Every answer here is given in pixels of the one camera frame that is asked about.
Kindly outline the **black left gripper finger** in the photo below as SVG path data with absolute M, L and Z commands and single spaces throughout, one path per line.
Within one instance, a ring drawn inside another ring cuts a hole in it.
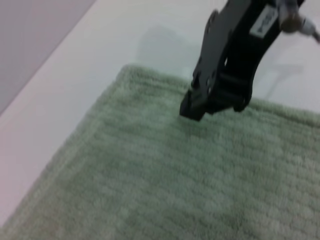
M 280 34 L 277 21 L 274 0 L 228 0 L 214 9 L 179 114 L 200 121 L 206 113 L 242 112 L 251 101 L 259 63 Z

